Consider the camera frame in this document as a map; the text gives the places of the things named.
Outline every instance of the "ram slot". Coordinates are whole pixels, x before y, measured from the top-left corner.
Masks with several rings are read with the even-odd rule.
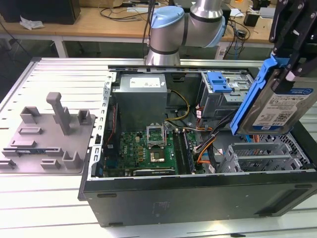
[[[188,161],[190,172],[194,172],[195,167],[194,167],[194,162],[193,162],[193,158],[192,158],[192,153],[191,153],[190,148],[189,148],[187,133],[181,132],[181,135],[183,137],[183,145],[185,147],[184,151],[185,151],[185,156],[186,156],[187,161]]]
[[[190,167],[186,158],[186,146],[184,136],[179,132],[173,131],[174,151],[177,163],[178,174],[190,174]]]

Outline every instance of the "sticker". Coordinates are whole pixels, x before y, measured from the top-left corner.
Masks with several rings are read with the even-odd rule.
[[[275,130],[284,126],[297,111],[297,104],[307,99],[311,88],[293,88],[288,94],[273,94],[253,123],[255,129]]]
[[[29,150],[17,150],[16,152],[18,152],[18,153],[28,153],[28,154],[31,153],[31,151],[29,151]]]
[[[237,88],[239,87],[238,83],[228,83],[228,85],[232,88]]]
[[[222,149],[218,149],[217,151],[218,153],[215,153],[214,155],[223,155]]]
[[[159,78],[131,78],[130,88],[160,88]]]
[[[202,118],[202,111],[196,111],[197,118]]]
[[[212,165],[209,165],[208,167],[209,171],[214,174],[216,172],[216,170],[214,169],[214,167]]]
[[[155,202],[153,203],[152,215],[154,217],[161,217],[169,210],[170,202]]]

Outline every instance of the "power supply label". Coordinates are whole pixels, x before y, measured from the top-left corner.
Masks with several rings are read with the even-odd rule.
[[[159,78],[131,78],[130,88],[160,88]]]

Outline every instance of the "green circuit board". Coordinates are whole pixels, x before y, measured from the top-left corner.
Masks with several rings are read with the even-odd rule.
[[[188,133],[187,138],[190,146],[193,147],[197,144],[193,133]],[[150,139],[160,140],[160,131],[151,132]],[[168,131],[166,133],[166,146],[163,149],[159,147],[149,149],[147,143],[146,131],[123,132],[120,137],[120,157],[118,159],[117,168],[126,170],[154,168],[172,169],[178,174],[172,132]],[[155,153],[157,151],[160,152],[158,158],[161,158],[163,155],[163,162],[151,161],[153,155],[158,154]]]

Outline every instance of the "wooden desk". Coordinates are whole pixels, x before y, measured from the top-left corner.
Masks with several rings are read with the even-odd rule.
[[[246,11],[251,1],[244,0],[242,3],[232,3],[231,5]],[[122,12],[112,14],[112,17],[125,17],[135,15],[134,12]],[[16,39],[52,40],[55,42],[58,55],[67,57],[67,50],[64,41],[90,41],[90,42],[126,42],[141,43],[145,26],[145,21],[119,22],[107,19],[100,15],[96,7],[82,7],[81,14],[75,24],[60,25],[44,23],[45,27],[33,29],[32,31],[23,28],[19,23],[6,23],[3,25]],[[242,18],[235,18],[242,23]],[[247,47],[271,47],[268,42],[268,35],[272,20],[259,19],[256,27],[250,27],[251,36],[245,46]],[[0,29],[0,38],[10,39],[11,37]],[[227,27],[224,37],[219,43],[216,59],[223,59],[224,52],[233,39],[233,30]]]

